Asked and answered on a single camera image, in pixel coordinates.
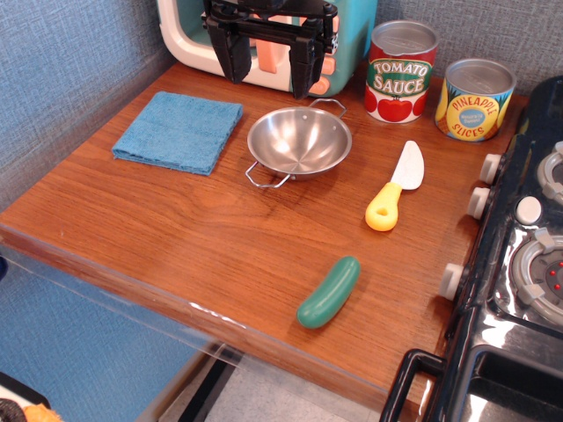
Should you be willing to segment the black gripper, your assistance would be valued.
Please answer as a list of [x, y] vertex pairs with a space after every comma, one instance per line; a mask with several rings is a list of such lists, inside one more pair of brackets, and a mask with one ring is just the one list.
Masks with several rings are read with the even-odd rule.
[[201, 15], [224, 76], [240, 84], [252, 66], [250, 40], [289, 46], [293, 96], [303, 99], [337, 45], [338, 9], [326, 1], [205, 1]]

